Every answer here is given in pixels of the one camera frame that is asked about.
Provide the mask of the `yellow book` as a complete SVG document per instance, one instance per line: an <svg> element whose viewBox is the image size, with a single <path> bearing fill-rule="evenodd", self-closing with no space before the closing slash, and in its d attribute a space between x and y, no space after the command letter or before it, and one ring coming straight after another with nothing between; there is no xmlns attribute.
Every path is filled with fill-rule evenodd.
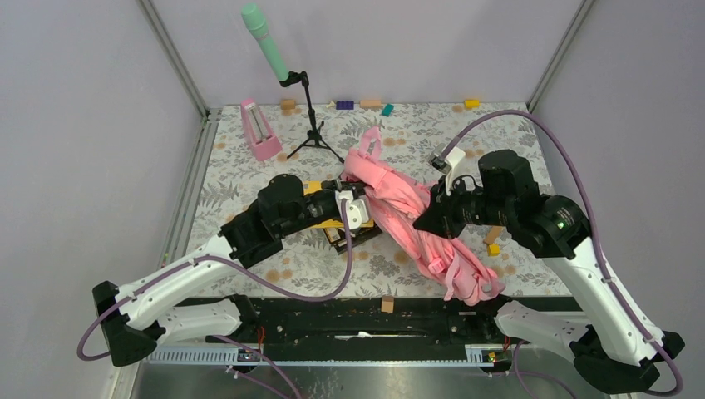
<svg viewBox="0 0 705 399"><path fill-rule="evenodd" d="M348 189L358 189L362 191L361 199L363 199L363 196L365 195L364 192L364 187L362 183L357 183L357 182L352 182L352 181L343 181L343 180L325 180L325 181L318 181L318 180L309 180L309 181L304 181L303 182L303 192L305 190L348 190ZM375 225L374 220L372 219L372 227ZM326 229L330 227L344 227L343 222L340 222L336 219L328 220L324 223L318 224L318 225L312 225L311 229Z"/></svg>

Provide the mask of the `black paperback book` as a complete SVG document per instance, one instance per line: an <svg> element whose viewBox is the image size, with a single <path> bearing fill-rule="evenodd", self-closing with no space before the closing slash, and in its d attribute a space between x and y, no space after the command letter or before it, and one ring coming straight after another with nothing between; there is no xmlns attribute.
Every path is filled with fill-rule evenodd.
<svg viewBox="0 0 705 399"><path fill-rule="evenodd" d="M338 253L343 254L347 251L347 238L344 227L330 227L323 230L326 240L330 246ZM379 236L382 230L373 225L372 227L354 229L350 233L351 245L355 248L358 245L364 244L370 239Z"/></svg>

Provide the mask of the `pink school backpack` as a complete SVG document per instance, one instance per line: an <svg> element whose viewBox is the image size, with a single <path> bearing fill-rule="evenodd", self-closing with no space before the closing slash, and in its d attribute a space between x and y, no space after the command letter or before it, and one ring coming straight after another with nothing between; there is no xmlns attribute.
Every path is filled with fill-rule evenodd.
<svg viewBox="0 0 705 399"><path fill-rule="evenodd" d="M494 270L485 267L459 239L416 230L412 223L427 209L430 190L380 159L382 136L377 126L362 134L348 151L342 177L365 184L367 209L375 224L416 262L419 272L446 288L444 299L473 306L496 298L505 289Z"/></svg>

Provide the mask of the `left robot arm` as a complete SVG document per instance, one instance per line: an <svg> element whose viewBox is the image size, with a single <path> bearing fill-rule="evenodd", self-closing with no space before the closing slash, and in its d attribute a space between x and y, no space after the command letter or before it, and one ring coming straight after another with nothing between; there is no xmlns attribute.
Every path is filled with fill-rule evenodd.
<svg viewBox="0 0 705 399"><path fill-rule="evenodd" d="M191 253L133 283L109 281L92 289L97 320L106 340L106 357L124 367L148 357L158 346L198 337L253 338L258 320L242 295L201 305L184 301L205 286L249 268L283 248L283 239L329 220L348 230L370 220L362 182L327 180L320 190L305 193L295 175L273 177L242 213Z"/></svg>

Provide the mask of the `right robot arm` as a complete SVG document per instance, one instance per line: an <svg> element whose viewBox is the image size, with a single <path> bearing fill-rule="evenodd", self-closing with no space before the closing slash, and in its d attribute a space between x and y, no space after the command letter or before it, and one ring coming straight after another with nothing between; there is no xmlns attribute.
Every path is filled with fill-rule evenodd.
<svg viewBox="0 0 705 399"><path fill-rule="evenodd" d="M562 195L541 193L530 162L513 150L483 155L481 183L468 189L456 170L463 157L460 150L431 156L442 177L415 229L454 239L468 224L505 228L559 277L587 317L586 323L555 318L500 295L476 306L484 313L476 321L480 337L531 342L571 362L607 394L651 392L658 363L675 358L683 339L656 327L623 291L582 209Z"/></svg>

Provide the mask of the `tan block near backpack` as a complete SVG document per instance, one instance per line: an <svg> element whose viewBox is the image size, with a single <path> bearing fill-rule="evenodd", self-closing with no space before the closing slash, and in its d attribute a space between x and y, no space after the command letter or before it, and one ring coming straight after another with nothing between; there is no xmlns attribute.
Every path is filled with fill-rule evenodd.
<svg viewBox="0 0 705 399"><path fill-rule="evenodd" d="M496 240L501 236L502 232L504 231L504 227L500 226L492 226L488 233L486 234L485 238L483 239L483 243L485 245L492 245L496 242Z"/></svg>

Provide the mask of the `yellow block near backpack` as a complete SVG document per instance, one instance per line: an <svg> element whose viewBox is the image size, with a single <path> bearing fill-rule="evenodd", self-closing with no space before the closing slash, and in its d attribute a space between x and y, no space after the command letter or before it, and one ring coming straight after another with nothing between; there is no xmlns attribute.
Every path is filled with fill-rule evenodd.
<svg viewBox="0 0 705 399"><path fill-rule="evenodd" d="M489 244L486 246L486 250L490 257L499 256L501 253L501 246L499 244Z"/></svg>

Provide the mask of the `black microphone tripod stand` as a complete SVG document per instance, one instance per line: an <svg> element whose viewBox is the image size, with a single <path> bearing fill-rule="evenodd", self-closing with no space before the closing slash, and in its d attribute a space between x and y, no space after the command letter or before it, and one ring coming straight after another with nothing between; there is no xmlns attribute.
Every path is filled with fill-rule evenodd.
<svg viewBox="0 0 705 399"><path fill-rule="evenodd" d="M322 137L321 129L325 125L325 121L317 123L316 111L313 109L313 103L309 91L309 79L308 74L305 71L295 72L290 71L286 80L281 81L279 84L281 87L289 87L294 84L301 84L304 89L304 94L306 98L308 120L310 123L310 129L307 131L307 139L298 145L294 150L292 150L288 155L287 159L292 159L294 155L299 153L303 148L314 148L321 150L330 151L339 163L343 163L344 159L340 156Z"/></svg>

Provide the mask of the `pink metronome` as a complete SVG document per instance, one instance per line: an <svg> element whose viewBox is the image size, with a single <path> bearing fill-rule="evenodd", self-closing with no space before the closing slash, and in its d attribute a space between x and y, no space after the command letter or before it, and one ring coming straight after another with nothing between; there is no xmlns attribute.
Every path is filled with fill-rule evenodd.
<svg viewBox="0 0 705 399"><path fill-rule="evenodd" d="M244 138L256 160L269 160L282 151L279 138L254 100L243 101L240 104L240 113Z"/></svg>

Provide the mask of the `purple toy block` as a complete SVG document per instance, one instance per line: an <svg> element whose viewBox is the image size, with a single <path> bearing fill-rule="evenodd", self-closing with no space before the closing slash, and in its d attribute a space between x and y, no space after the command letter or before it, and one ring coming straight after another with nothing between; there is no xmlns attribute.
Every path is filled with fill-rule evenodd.
<svg viewBox="0 0 705 399"><path fill-rule="evenodd" d="M355 108L354 101L337 101L335 108L339 111L350 111Z"/></svg>

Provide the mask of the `wooden block on base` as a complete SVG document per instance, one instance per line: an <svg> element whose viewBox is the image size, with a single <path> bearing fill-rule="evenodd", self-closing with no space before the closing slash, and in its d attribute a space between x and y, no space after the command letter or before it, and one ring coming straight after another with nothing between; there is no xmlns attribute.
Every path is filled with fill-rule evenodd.
<svg viewBox="0 0 705 399"><path fill-rule="evenodd" d="M381 298L380 311L382 313L391 314L394 312L395 298L393 296L385 295Z"/></svg>

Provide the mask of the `yellow toy block rear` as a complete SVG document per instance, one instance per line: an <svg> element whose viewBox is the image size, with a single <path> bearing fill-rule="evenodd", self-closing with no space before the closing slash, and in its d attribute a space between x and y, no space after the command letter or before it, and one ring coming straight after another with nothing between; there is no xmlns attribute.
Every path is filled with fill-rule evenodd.
<svg viewBox="0 0 705 399"><path fill-rule="evenodd" d="M476 109L481 106L481 101L477 99L465 99L464 100L464 107L467 110L470 109Z"/></svg>

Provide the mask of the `teal toy block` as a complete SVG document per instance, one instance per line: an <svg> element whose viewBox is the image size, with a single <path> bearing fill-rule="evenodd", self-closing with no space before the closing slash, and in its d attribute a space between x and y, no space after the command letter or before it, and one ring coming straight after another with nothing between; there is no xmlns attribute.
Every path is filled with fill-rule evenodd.
<svg viewBox="0 0 705 399"><path fill-rule="evenodd" d="M386 104L386 105L382 108L381 115L382 115L382 116L385 116L385 117L390 116L390 115L392 114L393 110L394 110L394 105L393 105L393 104Z"/></svg>

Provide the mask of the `mint green microphone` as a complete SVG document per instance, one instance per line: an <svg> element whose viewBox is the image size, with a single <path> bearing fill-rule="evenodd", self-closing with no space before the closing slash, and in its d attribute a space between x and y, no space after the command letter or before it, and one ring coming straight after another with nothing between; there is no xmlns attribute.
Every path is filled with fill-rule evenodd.
<svg viewBox="0 0 705 399"><path fill-rule="evenodd" d="M286 87L289 69L281 56L278 46L270 35L266 16L255 3L248 3L241 8L244 25L257 42L270 65L279 85Z"/></svg>

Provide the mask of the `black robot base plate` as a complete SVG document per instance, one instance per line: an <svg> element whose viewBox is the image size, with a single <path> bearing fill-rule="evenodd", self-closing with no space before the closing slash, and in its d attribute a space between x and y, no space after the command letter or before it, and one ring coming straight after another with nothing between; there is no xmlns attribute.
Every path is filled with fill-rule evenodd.
<svg viewBox="0 0 705 399"><path fill-rule="evenodd" d="M230 300L243 307L244 325L229 338L260 345L275 361L434 362L464 360L470 344L502 345L493 317L510 299L501 295L469 307L457 300L396 298L391 314L380 311L380 298Z"/></svg>

